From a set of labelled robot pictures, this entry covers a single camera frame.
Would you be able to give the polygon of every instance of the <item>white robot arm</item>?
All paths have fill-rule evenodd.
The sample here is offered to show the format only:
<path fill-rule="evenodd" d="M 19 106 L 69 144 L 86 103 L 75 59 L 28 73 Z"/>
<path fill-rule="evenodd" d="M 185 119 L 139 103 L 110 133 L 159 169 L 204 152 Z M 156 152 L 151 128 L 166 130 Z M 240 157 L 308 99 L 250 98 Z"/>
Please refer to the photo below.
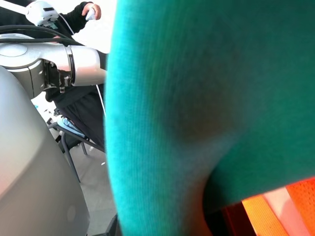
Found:
<path fill-rule="evenodd" d="M 0 6 L 25 15 L 36 26 L 50 26 L 59 17 L 58 12 L 45 1 L 33 1 L 28 6 L 23 7 L 0 0 Z"/>
<path fill-rule="evenodd" d="M 16 39 L 17 43 L 1 43 Z M 18 43 L 23 34 L 0 35 L 0 66 L 22 84 L 30 99 L 50 88 L 103 84 L 106 54 L 85 46 L 57 43 Z"/>

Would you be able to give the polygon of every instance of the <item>orange object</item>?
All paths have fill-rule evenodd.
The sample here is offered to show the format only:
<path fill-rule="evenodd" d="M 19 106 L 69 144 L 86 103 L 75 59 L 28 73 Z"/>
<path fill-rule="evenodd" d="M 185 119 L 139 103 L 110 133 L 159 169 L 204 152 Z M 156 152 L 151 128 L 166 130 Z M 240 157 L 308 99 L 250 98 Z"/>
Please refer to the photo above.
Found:
<path fill-rule="evenodd" d="M 242 202 L 258 236 L 289 236 L 263 195 Z"/>
<path fill-rule="evenodd" d="M 285 187 L 263 194 L 269 207 L 290 236 L 311 236 Z"/>
<path fill-rule="evenodd" d="M 315 178 L 286 187 L 310 234 L 315 236 Z"/>

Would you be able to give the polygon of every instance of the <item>person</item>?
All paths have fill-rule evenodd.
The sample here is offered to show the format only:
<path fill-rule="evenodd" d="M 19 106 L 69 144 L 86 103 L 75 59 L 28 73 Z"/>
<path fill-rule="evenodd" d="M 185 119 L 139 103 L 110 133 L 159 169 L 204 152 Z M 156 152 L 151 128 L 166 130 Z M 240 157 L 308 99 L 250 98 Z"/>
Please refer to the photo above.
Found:
<path fill-rule="evenodd" d="M 30 0 L 8 1 L 21 6 L 27 6 L 32 2 Z M 85 27 L 87 23 L 85 18 L 91 8 L 95 11 L 95 19 L 99 20 L 101 18 L 99 5 L 84 1 L 71 12 L 60 14 L 61 17 L 55 22 L 54 30 L 72 38 L 73 33 L 78 33 Z M 0 26 L 6 25 L 33 24 L 22 14 L 0 8 Z M 19 30 L 14 33 L 22 33 L 33 38 L 52 37 L 50 34 L 39 31 Z M 99 85 L 99 90 L 103 94 L 104 85 Z M 65 93 L 62 94 L 58 88 L 51 88 L 46 90 L 46 100 L 54 102 L 65 117 L 69 118 L 77 128 L 97 145 L 104 148 L 103 108 L 96 86 L 70 87 L 66 88 Z"/>

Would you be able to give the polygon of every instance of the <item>black sleeve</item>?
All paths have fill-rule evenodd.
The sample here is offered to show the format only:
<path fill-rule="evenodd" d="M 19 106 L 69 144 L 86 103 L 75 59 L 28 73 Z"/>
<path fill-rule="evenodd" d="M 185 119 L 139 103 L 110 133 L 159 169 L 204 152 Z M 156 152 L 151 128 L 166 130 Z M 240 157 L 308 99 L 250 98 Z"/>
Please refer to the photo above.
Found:
<path fill-rule="evenodd" d="M 81 29 L 85 27 L 85 24 L 87 21 L 85 20 L 86 16 L 82 16 L 82 11 L 85 5 L 89 3 L 87 1 L 84 1 L 77 5 L 73 11 L 67 13 L 67 14 L 60 14 L 64 17 L 64 19 L 67 21 L 67 23 L 70 25 L 71 29 L 74 33 L 78 33 Z"/>

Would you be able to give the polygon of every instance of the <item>teal fabric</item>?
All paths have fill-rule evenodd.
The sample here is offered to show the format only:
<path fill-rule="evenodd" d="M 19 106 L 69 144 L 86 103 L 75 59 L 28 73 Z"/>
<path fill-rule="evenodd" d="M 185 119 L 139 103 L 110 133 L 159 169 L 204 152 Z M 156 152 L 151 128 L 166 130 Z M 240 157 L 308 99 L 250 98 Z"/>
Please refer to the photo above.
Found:
<path fill-rule="evenodd" d="M 206 236 L 204 214 L 315 173 L 315 2 L 118 1 L 106 91 L 124 236 Z"/>

